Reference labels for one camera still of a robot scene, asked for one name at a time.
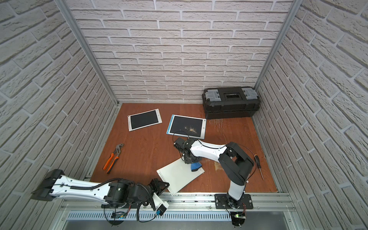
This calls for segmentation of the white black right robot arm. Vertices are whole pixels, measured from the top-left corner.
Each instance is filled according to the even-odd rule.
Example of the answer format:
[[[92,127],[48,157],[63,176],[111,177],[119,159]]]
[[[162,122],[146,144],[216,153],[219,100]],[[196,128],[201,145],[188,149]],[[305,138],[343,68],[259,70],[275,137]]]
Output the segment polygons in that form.
[[[244,190],[255,162],[237,143],[217,145],[193,138],[178,138],[173,145],[186,164],[198,163],[203,158],[218,162],[231,181],[225,206],[231,209],[243,207]]]

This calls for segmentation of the blue microfiber cloth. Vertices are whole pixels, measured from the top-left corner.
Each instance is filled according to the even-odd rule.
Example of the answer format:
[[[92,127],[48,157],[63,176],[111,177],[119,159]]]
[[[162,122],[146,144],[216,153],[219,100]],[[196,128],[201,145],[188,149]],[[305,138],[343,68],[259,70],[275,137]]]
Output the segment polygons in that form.
[[[192,163],[190,166],[191,166],[191,172],[197,172],[202,167],[202,164],[198,162],[198,163]]]

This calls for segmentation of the blue framed drawing tablet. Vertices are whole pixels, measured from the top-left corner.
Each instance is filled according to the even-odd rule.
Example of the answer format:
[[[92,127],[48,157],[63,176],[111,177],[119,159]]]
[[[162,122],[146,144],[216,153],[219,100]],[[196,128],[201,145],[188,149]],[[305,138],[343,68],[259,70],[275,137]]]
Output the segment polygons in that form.
[[[197,117],[172,115],[166,134],[204,140],[207,120]]]

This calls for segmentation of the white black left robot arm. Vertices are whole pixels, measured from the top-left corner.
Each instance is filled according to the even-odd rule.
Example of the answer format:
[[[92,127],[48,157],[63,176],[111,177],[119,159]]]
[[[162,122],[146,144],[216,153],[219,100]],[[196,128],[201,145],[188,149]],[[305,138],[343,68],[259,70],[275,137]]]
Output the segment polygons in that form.
[[[52,201],[57,197],[81,198],[99,202],[109,208],[141,203],[150,205],[157,211],[169,207],[169,204],[160,198],[169,185],[157,178],[152,179],[147,186],[123,178],[93,183],[69,178],[62,170],[54,169],[46,174],[37,189],[32,192],[31,199]]]

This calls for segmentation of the small white drawing tablet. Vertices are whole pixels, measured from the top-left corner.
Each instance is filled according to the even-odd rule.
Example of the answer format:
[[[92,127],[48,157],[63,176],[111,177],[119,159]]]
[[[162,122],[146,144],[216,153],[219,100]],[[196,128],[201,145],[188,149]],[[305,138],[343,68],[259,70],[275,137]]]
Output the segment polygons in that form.
[[[162,118],[159,109],[150,110],[143,113],[127,116],[128,130],[134,131],[137,129],[157,125],[162,123]]]

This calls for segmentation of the large white drawing tablet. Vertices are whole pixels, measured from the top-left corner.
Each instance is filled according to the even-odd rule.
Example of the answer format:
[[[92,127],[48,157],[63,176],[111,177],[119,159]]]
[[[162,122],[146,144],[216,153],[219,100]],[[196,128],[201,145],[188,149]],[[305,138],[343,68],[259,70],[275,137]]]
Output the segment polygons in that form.
[[[157,173],[162,181],[169,183],[168,190],[174,195],[181,189],[203,174],[205,171],[200,166],[197,171],[192,171],[190,164],[185,164],[181,159],[178,159],[167,166],[158,169]]]

